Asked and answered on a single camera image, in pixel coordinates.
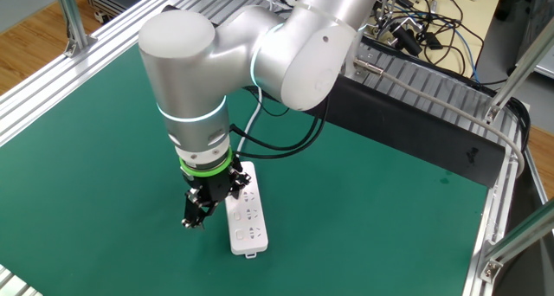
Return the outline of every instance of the green mat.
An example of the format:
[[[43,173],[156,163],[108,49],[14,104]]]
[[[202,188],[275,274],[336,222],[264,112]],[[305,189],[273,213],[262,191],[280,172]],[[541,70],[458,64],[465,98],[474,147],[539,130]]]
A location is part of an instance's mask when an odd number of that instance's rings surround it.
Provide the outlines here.
[[[254,107],[229,96],[237,125]],[[253,134],[289,145],[311,121],[262,114]],[[267,252],[231,254],[223,207],[183,228],[187,186],[135,46],[0,148],[0,264],[47,296],[461,294],[486,187],[331,124],[255,166]]]

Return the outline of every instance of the power strip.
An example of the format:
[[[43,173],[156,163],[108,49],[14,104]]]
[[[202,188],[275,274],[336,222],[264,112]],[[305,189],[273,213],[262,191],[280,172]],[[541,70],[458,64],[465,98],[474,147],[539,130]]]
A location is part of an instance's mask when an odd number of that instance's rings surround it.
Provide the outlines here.
[[[259,252],[267,249],[267,230],[261,209],[260,191],[254,164],[241,162],[241,165],[252,179],[241,191],[238,200],[232,196],[225,199],[225,208],[229,223],[231,252],[235,255],[244,254],[247,259],[252,259]]]

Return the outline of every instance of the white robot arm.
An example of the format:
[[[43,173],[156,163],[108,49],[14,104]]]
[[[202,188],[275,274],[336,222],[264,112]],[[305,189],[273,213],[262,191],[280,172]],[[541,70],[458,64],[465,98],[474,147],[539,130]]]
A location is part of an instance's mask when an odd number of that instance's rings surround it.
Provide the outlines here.
[[[229,148],[225,96],[256,85],[293,110],[315,107],[375,1],[298,0],[286,21],[249,6],[217,29],[202,15],[173,10],[144,25],[138,45],[146,72],[192,187],[185,227],[201,225],[248,183]]]

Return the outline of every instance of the green led ring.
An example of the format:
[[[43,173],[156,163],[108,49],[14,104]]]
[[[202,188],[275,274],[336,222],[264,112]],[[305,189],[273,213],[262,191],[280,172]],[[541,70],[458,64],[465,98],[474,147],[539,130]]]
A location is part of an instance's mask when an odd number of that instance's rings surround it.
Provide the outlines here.
[[[193,176],[193,177],[212,177],[217,174],[219,174],[222,171],[227,170],[227,167],[231,164],[233,161],[233,151],[229,147],[229,154],[227,155],[227,159],[223,164],[219,165],[215,169],[211,171],[196,171],[191,169],[189,166],[187,166],[182,158],[179,158],[179,162],[181,162],[181,167],[183,167],[183,171],[185,171],[187,174]]]

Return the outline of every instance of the white cable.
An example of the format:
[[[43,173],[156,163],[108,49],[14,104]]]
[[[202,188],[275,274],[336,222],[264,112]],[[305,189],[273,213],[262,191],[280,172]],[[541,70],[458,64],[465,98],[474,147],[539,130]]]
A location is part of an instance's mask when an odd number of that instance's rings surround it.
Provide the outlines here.
[[[254,110],[254,113],[252,113],[252,116],[250,117],[250,121],[246,125],[246,128],[244,129],[244,132],[248,134],[248,131],[250,131],[250,128],[252,127],[252,124],[254,123],[254,120],[258,116],[258,113],[261,109],[261,100],[263,99],[263,93],[261,92],[261,88],[258,87],[258,106]],[[242,137],[241,142],[239,143],[237,151],[241,151],[242,146],[244,145],[244,142],[246,141],[246,138]]]
[[[496,128],[490,126],[489,124],[481,121],[480,119],[476,119],[474,116],[463,112],[461,109],[458,109],[457,107],[452,106],[452,105],[450,105],[449,103],[447,103],[445,101],[439,100],[439,99],[437,99],[433,96],[429,96],[426,93],[421,92],[421,91],[413,88],[412,86],[402,82],[401,80],[398,80],[396,77],[394,77],[390,74],[382,72],[381,75],[384,78],[392,80],[398,86],[406,89],[407,91],[410,91],[411,93],[415,93],[416,95],[418,95],[422,98],[425,98],[427,100],[430,100],[430,101],[434,102],[435,104],[437,104],[439,106],[444,106],[448,110],[450,110],[450,111],[460,115],[461,117],[463,117],[465,119],[468,119],[471,122],[485,128],[489,132],[495,134],[496,136],[498,136],[499,138],[504,140],[510,147],[512,147],[512,151],[516,154],[516,156],[518,156],[518,175],[517,175],[517,177],[519,177],[519,175],[521,175],[521,173],[523,172],[523,169],[525,168],[525,158],[523,157],[523,154],[521,153],[521,150],[518,148],[518,146],[511,139],[509,139],[505,134],[503,134],[501,131],[499,131]]]

